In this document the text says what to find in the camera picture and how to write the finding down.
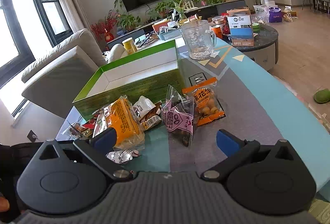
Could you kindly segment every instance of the red plant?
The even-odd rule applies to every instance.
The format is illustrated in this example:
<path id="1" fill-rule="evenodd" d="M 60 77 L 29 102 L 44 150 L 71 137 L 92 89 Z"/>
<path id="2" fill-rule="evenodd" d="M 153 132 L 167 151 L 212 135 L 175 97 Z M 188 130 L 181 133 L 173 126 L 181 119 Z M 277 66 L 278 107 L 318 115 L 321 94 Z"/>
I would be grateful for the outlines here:
<path id="1" fill-rule="evenodd" d="M 110 10 L 108 12 L 108 16 L 104 17 L 104 22 L 92 24 L 90 25 L 90 29 L 93 31 L 93 33 L 97 38 L 102 39 L 105 33 L 105 29 L 109 33 L 110 30 L 113 29 L 113 26 L 116 25 L 117 18 L 118 18 L 118 13 L 117 12 L 113 13 L 112 10 Z"/>

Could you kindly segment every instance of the black marble tabletop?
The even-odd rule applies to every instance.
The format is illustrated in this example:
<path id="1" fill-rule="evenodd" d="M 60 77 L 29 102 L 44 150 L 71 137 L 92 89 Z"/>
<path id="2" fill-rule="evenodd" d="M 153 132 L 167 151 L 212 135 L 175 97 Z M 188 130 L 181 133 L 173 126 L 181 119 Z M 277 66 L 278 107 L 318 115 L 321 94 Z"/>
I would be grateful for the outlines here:
<path id="1" fill-rule="evenodd" d="M 260 24 L 260 33 L 258 33 L 258 35 L 255 36 L 254 46 L 234 46 L 234 47 L 241 52 L 255 51 L 266 48 L 274 44 L 277 40 L 278 40 L 278 32 L 275 28 L 269 25 Z"/>

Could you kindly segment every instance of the glass mug handle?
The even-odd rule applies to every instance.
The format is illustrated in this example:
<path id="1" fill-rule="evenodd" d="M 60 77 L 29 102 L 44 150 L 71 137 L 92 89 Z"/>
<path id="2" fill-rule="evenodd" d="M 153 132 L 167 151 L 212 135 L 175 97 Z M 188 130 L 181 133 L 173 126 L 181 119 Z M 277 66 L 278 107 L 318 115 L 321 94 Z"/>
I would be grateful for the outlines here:
<path id="1" fill-rule="evenodd" d="M 211 35 L 212 47 L 215 48 L 216 44 L 217 44 L 217 36 L 216 36 L 215 32 L 211 29 L 207 29 L 207 30 L 205 30 L 205 33 L 209 33 Z"/>

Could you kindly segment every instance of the orange cup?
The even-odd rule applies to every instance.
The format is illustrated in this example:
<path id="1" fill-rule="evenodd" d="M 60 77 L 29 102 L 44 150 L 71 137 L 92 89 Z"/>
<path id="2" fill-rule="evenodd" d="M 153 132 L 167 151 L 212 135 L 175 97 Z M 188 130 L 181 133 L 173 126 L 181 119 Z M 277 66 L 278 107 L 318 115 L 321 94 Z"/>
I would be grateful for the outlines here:
<path id="1" fill-rule="evenodd" d="M 214 33 L 216 34 L 216 36 L 219 39 L 222 39 L 222 33 L 221 33 L 221 27 L 220 27 L 220 25 L 213 26 L 212 27 L 212 30 L 214 31 Z"/>

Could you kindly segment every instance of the metal screw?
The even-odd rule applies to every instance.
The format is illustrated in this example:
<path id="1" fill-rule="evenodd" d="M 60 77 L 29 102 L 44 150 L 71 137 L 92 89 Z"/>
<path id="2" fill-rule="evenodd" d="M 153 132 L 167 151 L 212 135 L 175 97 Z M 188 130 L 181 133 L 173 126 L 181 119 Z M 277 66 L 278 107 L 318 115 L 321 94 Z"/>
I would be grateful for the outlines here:
<path id="1" fill-rule="evenodd" d="M 216 179 L 220 176 L 219 172 L 214 171 L 214 170 L 209 170 L 204 172 L 204 177 L 209 178 L 209 179 Z"/>
<path id="2" fill-rule="evenodd" d="M 113 173 L 113 176 L 117 178 L 127 178 L 129 176 L 130 172 L 126 170 L 117 170 Z"/>

